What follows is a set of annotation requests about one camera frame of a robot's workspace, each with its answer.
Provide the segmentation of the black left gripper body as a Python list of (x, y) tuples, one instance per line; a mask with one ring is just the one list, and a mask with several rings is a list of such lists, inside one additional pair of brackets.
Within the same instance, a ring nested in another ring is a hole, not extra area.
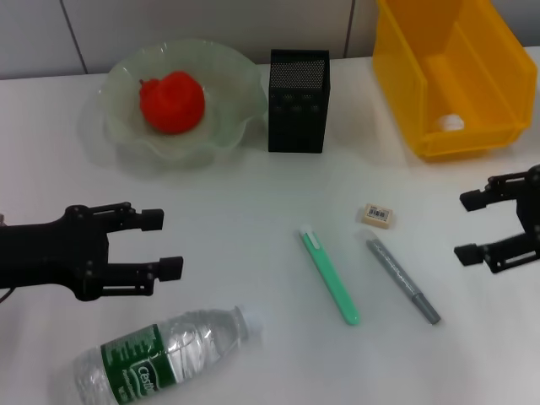
[(78, 300), (105, 295), (109, 242), (105, 210), (75, 205), (44, 224), (0, 225), (0, 290), (57, 284)]

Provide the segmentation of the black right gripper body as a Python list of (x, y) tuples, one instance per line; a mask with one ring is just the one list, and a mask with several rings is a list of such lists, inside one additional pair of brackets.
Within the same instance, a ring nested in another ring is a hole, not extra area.
[(540, 241), (540, 165), (526, 173), (516, 199), (516, 213), (525, 233)]

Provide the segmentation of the clear green-label water bottle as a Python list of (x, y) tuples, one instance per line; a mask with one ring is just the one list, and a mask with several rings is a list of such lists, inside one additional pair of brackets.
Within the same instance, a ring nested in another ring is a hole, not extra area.
[(91, 348), (73, 361), (83, 405), (132, 405), (212, 369), (262, 334), (241, 306), (194, 310)]

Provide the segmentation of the white paper ball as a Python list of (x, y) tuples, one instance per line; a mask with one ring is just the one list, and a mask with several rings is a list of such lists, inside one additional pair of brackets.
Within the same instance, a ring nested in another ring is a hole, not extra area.
[(437, 120), (437, 125), (441, 131), (444, 132), (454, 132), (463, 130), (465, 127), (465, 122), (457, 114), (449, 114), (441, 116)]

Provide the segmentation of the red tomato toy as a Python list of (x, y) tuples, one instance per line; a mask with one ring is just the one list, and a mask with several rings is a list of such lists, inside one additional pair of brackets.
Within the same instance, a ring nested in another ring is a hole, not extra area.
[(144, 120), (159, 132), (181, 134), (203, 119), (203, 87), (188, 73), (174, 71), (162, 79), (140, 79), (139, 84), (139, 110)]

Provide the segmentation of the mint green pen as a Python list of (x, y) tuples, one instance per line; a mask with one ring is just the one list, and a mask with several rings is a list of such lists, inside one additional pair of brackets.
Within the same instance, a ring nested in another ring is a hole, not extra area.
[(315, 231), (309, 225), (303, 225), (300, 228), (299, 233), (305, 249), (321, 275), (323, 283), (326, 285), (329, 294), (332, 296), (343, 320), (350, 326), (359, 325), (359, 311)]

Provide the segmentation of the grey marker pen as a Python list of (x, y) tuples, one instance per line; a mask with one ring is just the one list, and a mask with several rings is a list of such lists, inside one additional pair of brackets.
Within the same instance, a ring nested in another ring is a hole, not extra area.
[(381, 239), (371, 230), (362, 229), (359, 234), (363, 245), (380, 263), (398, 288), (406, 295), (408, 300), (417, 308), (418, 312), (430, 325), (441, 321), (437, 310), (431, 305), (423, 291), (407, 274), (398, 260), (391, 254)]

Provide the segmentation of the beige eraser with barcode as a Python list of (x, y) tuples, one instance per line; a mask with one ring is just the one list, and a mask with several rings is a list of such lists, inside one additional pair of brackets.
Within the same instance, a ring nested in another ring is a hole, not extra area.
[(393, 224), (393, 211), (389, 208), (368, 203), (365, 205), (361, 222), (379, 229), (388, 230)]

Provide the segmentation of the green glass fruit plate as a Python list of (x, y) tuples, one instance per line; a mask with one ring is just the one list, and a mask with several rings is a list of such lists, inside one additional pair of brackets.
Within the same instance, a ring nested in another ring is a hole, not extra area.
[[(184, 72), (202, 87), (202, 120), (182, 134), (166, 135), (143, 118), (142, 83)], [(99, 91), (112, 143), (169, 165), (203, 165), (242, 140), (248, 124), (267, 113), (257, 65), (239, 51), (209, 40), (183, 39), (145, 46), (118, 62)]]

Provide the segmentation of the black mesh pen holder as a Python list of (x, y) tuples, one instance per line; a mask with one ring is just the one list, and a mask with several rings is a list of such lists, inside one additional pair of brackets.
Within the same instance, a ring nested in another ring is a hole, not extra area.
[(328, 50), (272, 50), (268, 150), (320, 154), (331, 91)]

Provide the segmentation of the yellow plastic bin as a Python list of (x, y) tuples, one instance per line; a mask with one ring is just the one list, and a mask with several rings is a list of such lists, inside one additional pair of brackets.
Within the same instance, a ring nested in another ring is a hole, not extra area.
[[(532, 123), (537, 66), (490, 0), (377, 0), (373, 69), (421, 159), (514, 143)], [(441, 131), (457, 114), (463, 130)]]

